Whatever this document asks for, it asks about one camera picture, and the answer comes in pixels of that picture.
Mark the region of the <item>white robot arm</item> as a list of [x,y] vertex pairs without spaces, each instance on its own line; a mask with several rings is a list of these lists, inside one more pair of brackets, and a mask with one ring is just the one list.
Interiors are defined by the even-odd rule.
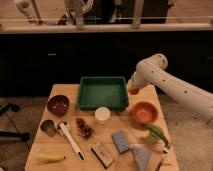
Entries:
[[142,89],[153,84],[213,128],[213,93],[172,76],[165,71],[167,66],[167,58],[160,53],[139,61],[131,76],[131,87]]

